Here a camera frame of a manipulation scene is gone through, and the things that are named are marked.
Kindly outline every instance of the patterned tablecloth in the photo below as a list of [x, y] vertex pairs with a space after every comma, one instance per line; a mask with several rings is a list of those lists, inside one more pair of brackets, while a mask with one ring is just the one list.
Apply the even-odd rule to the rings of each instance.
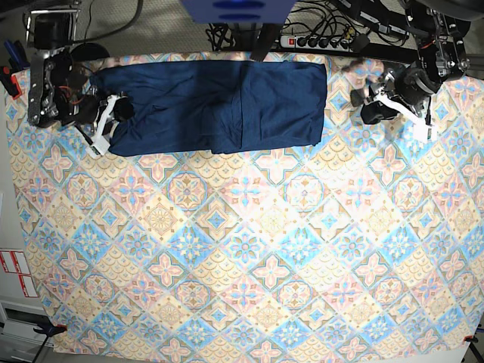
[[[152, 54], [158, 61], [247, 54]], [[234, 155], [94, 160], [74, 130], [7, 103], [26, 255], [56, 352], [170, 362], [368, 361], [461, 346], [484, 312], [484, 83], [447, 83], [439, 140], [363, 126], [367, 60], [327, 65], [322, 142]]]

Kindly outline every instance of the dark blue fabric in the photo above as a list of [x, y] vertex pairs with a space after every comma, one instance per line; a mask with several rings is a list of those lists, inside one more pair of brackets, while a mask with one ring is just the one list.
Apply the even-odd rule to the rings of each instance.
[[317, 144], [327, 83], [324, 65], [201, 60], [110, 68], [92, 84], [126, 92], [135, 115], [114, 132], [120, 156], [249, 150]]

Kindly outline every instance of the table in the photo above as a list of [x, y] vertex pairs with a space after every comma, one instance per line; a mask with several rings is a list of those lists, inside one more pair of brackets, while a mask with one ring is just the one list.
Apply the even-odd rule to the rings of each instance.
[[[246, 60], [150, 54], [90, 67]], [[438, 140], [362, 125], [353, 88], [385, 65], [325, 64], [320, 144], [93, 159], [5, 96], [29, 268], [68, 331], [56, 352], [170, 362], [370, 361], [463, 346], [484, 312], [484, 84], [446, 83]]]

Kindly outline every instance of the electrical cord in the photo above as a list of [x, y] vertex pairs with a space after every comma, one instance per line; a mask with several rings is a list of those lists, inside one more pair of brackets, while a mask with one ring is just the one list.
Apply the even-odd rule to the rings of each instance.
[[91, 22], [92, 22], [92, 4], [94, 4], [95, 1], [96, 0], [92, 0], [91, 4], [89, 4], [89, 22], [88, 22], [88, 26], [85, 28], [84, 39], [88, 38], [88, 31], [89, 31], [89, 27], [91, 26]]
[[133, 15], [133, 18], [126, 23], [125, 25], [121, 26], [118, 29], [115, 29], [111, 32], [101, 34], [100, 36], [93, 36], [92, 38], [84, 38], [83, 40], [75, 40], [72, 42], [72, 44], [79, 44], [79, 43], [86, 43], [86, 42], [95, 42], [99, 39], [107, 38], [108, 36], [113, 36], [117, 33], [121, 33], [123, 30], [128, 29], [131, 27], [136, 21], [138, 20], [139, 16], [141, 15], [141, 11], [143, 10], [143, 1], [144, 0], [138, 0], [138, 3], [136, 5], [136, 11], [135, 14]]
[[[103, 38], [107, 38], [108, 36], [113, 36], [113, 35], [115, 35], [117, 33], [121, 33], [122, 31], [128, 29], [134, 23], [136, 23], [136, 21], [138, 20], [138, 18], [141, 15], [141, 11], [143, 10], [143, 2], [144, 2], [144, 0], [138, 0], [138, 3], [136, 5], [135, 14], [133, 15], [132, 19], [128, 23], [126, 23], [125, 25], [123, 25], [120, 28], [115, 29], [115, 30], [113, 30], [111, 32], [108, 32], [108, 33], [105, 33], [105, 34], [101, 34], [99, 36], [93, 36], [91, 38], [86, 38], [87, 32], [88, 32], [89, 27], [91, 26], [91, 22], [92, 22], [92, 4], [94, 3], [94, 1], [95, 0], [92, 0], [91, 1], [91, 4], [89, 5], [89, 23], [88, 23], [88, 26], [86, 27], [86, 30], [85, 30], [84, 39], [74, 40], [70, 44], [81, 44], [81, 43], [86, 43], [86, 42], [95, 42], [97, 40], [100, 40], [100, 39], [103, 39]], [[30, 30], [29, 27], [27, 26], [25, 16], [26, 16], [26, 14], [25, 13], [22, 13], [22, 24], [23, 24], [23, 27], [25, 28], [25, 30], [29, 34], [35, 35], [35, 33], [32, 30]]]

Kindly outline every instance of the power strip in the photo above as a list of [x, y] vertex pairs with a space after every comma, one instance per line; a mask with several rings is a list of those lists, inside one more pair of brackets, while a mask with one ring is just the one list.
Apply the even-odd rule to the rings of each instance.
[[310, 46], [310, 39], [307, 38], [307, 36], [281, 36], [280, 38], [280, 45], [282, 48], [289, 48], [289, 49], [317, 49], [317, 50], [324, 50], [324, 51], [344, 51], [346, 53], [353, 53], [353, 51], [349, 47], [349, 43], [347, 40], [342, 40], [341, 43], [345, 44], [346, 47], [343, 47], [340, 44], [335, 45], [331, 44], [331, 42], [328, 42], [326, 47], [322, 46], [322, 41], [321, 40], [326, 40], [327, 37], [322, 37], [318, 44], [314, 47]]

